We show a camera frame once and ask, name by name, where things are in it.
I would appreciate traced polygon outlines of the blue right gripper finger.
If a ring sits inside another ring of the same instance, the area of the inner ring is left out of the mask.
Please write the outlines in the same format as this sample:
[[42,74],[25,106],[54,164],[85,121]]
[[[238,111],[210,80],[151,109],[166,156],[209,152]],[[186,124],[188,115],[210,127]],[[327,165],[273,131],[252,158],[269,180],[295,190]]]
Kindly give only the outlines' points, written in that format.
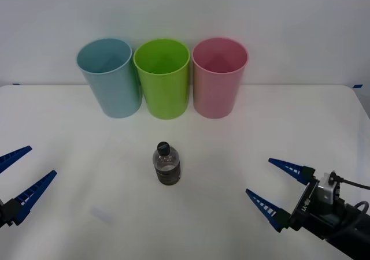
[[291,226],[290,213],[263,199],[248,188],[246,189],[246,194],[277,232],[281,232],[282,229],[288,229]]
[[268,162],[285,171],[303,185],[307,185],[316,179],[314,176],[315,169],[308,166],[300,166],[274,158],[269,158]]

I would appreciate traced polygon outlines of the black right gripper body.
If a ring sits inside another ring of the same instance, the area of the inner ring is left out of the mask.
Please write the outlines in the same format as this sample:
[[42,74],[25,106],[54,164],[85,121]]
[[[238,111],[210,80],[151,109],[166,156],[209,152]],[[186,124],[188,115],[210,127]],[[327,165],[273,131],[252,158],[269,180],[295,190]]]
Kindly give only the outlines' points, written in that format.
[[305,228],[322,239],[346,232],[356,220],[356,211],[339,197],[340,184],[311,180],[290,216],[290,227]]

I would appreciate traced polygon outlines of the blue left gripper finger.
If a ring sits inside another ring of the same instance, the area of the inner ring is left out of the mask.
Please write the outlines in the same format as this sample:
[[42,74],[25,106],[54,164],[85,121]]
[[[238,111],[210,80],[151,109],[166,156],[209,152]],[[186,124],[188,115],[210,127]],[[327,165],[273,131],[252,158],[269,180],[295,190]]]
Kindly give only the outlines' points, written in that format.
[[25,146],[18,150],[7,153],[3,156],[0,156],[0,173],[4,172],[7,168],[13,165],[21,157],[25,156],[28,152],[32,150],[31,146]]
[[52,170],[20,195],[6,202],[3,205],[3,225],[20,225],[27,215],[29,215],[35,203],[42,196],[56,175],[57,172]]

